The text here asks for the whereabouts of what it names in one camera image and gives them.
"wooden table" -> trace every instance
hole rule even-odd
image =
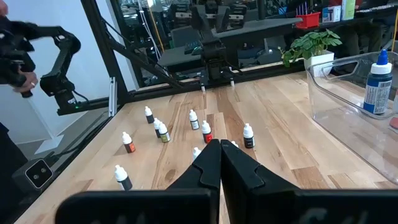
[[[167,125],[167,144],[147,124],[145,106]],[[126,169],[134,189],[167,188],[192,163],[192,149],[205,146],[201,131],[190,127],[190,109],[200,122],[210,123],[215,138],[236,141],[301,188],[396,187],[312,120],[302,72],[209,89],[205,95],[194,91],[125,105],[16,223],[53,223],[58,205],[69,195],[118,190],[116,164]],[[254,130],[254,149],[242,147],[245,123]],[[123,131],[131,134],[136,152],[126,154]],[[220,223],[229,223],[223,196],[220,202]]]

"robotic arm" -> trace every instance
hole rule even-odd
[[[68,108],[76,104],[73,96],[75,86],[67,78],[67,71],[73,54],[80,50],[80,41],[60,26],[42,27],[26,22],[0,21],[0,83],[22,86],[25,76],[18,74],[18,66],[23,72],[33,72],[35,64],[28,52],[34,51],[30,40],[52,37],[60,49],[51,71],[40,79],[40,86],[48,96],[54,96],[59,107]],[[32,93],[22,93],[28,98]]]

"clear plastic bin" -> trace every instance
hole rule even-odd
[[[391,119],[398,117],[393,109],[398,87],[395,65],[398,54],[388,53],[393,78],[387,112],[375,115],[363,109],[366,80],[378,56],[374,52],[308,67],[312,118],[384,177],[398,184],[398,134],[390,128]]]

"green plant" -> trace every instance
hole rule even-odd
[[[309,59],[312,56],[321,55],[323,50],[327,50],[329,45],[337,46],[342,44],[340,37],[330,30],[324,32],[309,32],[304,36],[295,39],[289,50],[283,51],[282,59],[286,67],[290,67],[290,60],[295,62],[298,58]]]

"blue bottle cap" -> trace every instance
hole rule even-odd
[[[379,54],[379,58],[377,60],[377,65],[387,65],[388,63],[388,55],[387,55],[387,50],[383,49],[381,50]]]

